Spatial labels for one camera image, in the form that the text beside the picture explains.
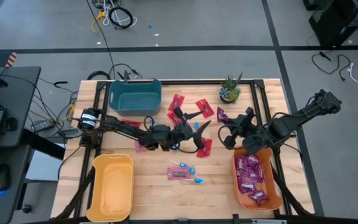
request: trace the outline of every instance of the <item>teal basket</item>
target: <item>teal basket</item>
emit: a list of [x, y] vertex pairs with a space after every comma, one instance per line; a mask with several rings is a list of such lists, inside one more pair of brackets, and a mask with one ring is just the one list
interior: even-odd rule
[[121, 116], [153, 116], [161, 105], [161, 82], [127, 83], [114, 81], [110, 86], [109, 105]]

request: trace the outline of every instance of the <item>orange plastic tray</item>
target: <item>orange plastic tray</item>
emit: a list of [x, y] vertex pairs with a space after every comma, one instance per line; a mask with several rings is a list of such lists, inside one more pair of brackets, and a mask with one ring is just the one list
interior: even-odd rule
[[256, 153], [256, 156], [259, 158], [259, 161], [262, 162], [262, 167], [264, 168], [265, 180], [263, 183], [258, 183], [257, 189], [264, 190], [269, 197], [268, 202], [262, 202], [261, 206], [258, 206], [248, 194], [242, 194], [238, 189], [237, 184], [237, 175], [236, 175], [236, 165], [234, 163], [235, 156], [242, 156], [246, 154], [245, 149], [235, 150], [234, 156], [232, 158], [232, 177], [234, 184], [234, 193], [236, 195], [237, 201], [246, 209], [249, 210], [275, 210], [278, 209], [283, 203], [283, 199], [279, 197], [276, 193], [276, 188], [273, 179], [272, 167], [270, 166], [270, 157], [272, 156], [271, 149], [262, 149]]
[[86, 217], [92, 222], [119, 222], [128, 217], [134, 194], [134, 165], [125, 154], [106, 154], [93, 161], [95, 168], [92, 206]]

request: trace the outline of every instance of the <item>yellow plastic tray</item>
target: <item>yellow plastic tray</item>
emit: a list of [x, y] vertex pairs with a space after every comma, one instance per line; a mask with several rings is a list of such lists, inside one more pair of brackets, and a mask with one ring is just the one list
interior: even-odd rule
[[119, 222], [128, 217], [134, 193], [134, 164], [125, 154], [98, 156], [92, 206], [86, 217], [92, 222]]

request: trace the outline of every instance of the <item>gray floor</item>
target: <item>gray floor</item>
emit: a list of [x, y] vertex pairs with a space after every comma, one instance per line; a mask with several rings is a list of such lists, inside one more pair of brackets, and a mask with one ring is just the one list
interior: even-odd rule
[[[129, 30], [103, 27], [110, 47], [272, 46], [261, 0], [122, 1], [139, 23]], [[300, 0], [267, 2], [280, 45], [318, 45], [308, 24], [311, 12], [304, 9]], [[105, 47], [101, 35], [91, 31], [91, 22], [84, 1], [5, 0], [0, 10], [0, 49]], [[358, 31], [349, 40], [351, 45], [358, 45]], [[321, 88], [332, 91], [343, 101], [340, 113], [316, 118], [304, 130], [324, 214], [358, 218], [358, 84], [346, 71], [345, 83], [337, 72], [326, 75], [319, 71], [310, 59], [315, 53], [318, 52], [282, 52], [298, 108]], [[358, 50], [331, 53], [335, 63], [337, 54], [347, 55], [355, 63], [353, 72], [358, 79]], [[244, 78], [281, 78], [272, 50], [128, 52], [112, 56], [114, 63], [128, 63], [144, 78], [221, 78], [240, 72], [244, 72]], [[335, 67], [334, 62], [320, 58], [316, 61], [328, 70]], [[51, 82], [69, 81], [67, 88], [75, 90], [91, 72], [108, 71], [111, 62], [107, 53], [19, 54], [14, 66], [28, 65], [41, 66], [42, 78]], [[64, 90], [42, 81], [38, 87], [55, 113], [68, 101], [69, 93]], [[41, 113], [36, 105], [32, 105], [32, 110]], [[46, 220], [55, 187], [39, 184], [29, 188], [29, 194], [42, 188], [39, 191], [42, 199], [30, 202], [34, 206], [32, 215], [15, 214], [12, 222]]]

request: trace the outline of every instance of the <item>wooden tabletop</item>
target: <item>wooden tabletop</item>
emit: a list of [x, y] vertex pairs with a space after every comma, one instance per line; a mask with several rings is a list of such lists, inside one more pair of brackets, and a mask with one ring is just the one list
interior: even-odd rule
[[[84, 108], [93, 106], [93, 99], [97, 81], [82, 81], [78, 92], [74, 117], [79, 118]], [[265, 89], [271, 114], [276, 112], [288, 112], [283, 89], [279, 79], [265, 79]], [[249, 85], [239, 85], [241, 95], [239, 99], [230, 105], [224, 105], [219, 99], [219, 85], [163, 85], [161, 111], [154, 116], [158, 124], [173, 126], [167, 117], [168, 107], [175, 93], [185, 96], [182, 110], [185, 113], [199, 111], [195, 102], [206, 98], [212, 109], [221, 107], [230, 118], [236, 118], [238, 114], [244, 114], [247, 107], [254, 107]], [[260, 92], [258, 92], [262, 119], [264, 107]], [[101, 94], [99, 105], [103, 103]], [[111, 108], [108, 115], [122, 119]], [[143, 122], [143, 117], [126, 117], [134, 121]], [[216, 121], [216, 116], [204, 119], [202, 115], [193, 118], [190, 124], [196, 122], [200, 125], [211, 120], [211, 124], [205, 129], [203, 137], [213, 140], [211, 155], [198, 158], [195, 154], [182, 152], [163, 152], [161, 149], [136, 153], [134, 140], [116, 133], [105, 133], [103, 136], [102, 154], [127, 154], [132, 157], [135, 169], [134, 182], [134, 206], [131, 220], [161, 220], [161, 219], [212, 219], [232, 218], [232, 214], [239, 214], [240, 218], [270, 218], [273, 211], [254, 212], [242, 208], [234, 197], [234, 187], [230, 170], [230, 159], [233, 151], [227, 150], [218, 140], [218, 128], [222, 126]], [[222, 132], [223, 138], [229, 134], [228, 130]], [[69, 140], [65, 158], [78, 148], [79, 139]], [[298, 147], [294, 139], [288, 140], [287, 144]], [[185, 141], [181, 144], [182, 150], [193, 151], [193, 141]], [[58, 182], [55, 201], [51, 217], [57, 216], [63, 211], [75, 194], [80, 179], [81, 166], [84, 158], [84, 149], [81, 148], [75, 155], [69, 158], [63, 165], [60, 180]], [[281, 160], [287, 187], [291, 190], [298, 201], [309, 212], [313, 212], [310, 193], [306, 183], [306, 177], [301, 163], [300, 155], [294, 149], [287, 146], [281, 148]], [[204, 184], [196, 185], [191, 182], [168, 180], [167, 168], [172, 167], [170, 161], [184, 162], [195, 167], [196, 173], [204, 179]], [[88, 192], [83, 197], [81, 216], [85, 215]]]

